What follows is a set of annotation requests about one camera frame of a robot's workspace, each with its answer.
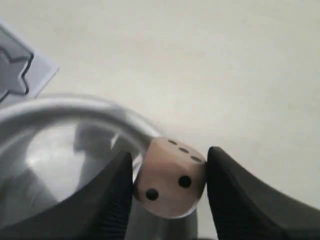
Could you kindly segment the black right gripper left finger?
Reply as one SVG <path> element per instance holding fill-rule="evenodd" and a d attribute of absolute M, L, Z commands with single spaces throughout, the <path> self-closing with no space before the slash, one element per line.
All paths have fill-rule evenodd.
<path fill-rule="evenodd" d="M 0 230 L 2 240 L 123 240 L 133 199 L 133 159 L 121 151 L 62 202 Z"/>

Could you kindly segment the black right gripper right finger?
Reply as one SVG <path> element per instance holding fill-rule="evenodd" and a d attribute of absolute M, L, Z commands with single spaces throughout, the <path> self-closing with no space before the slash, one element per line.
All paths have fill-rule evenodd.
<path fill-rule="evenodd" d="M 207 154 L 207 195 L 220 240 L 318 240 L 320 211 L 269 186 L 222 148 Z"/>

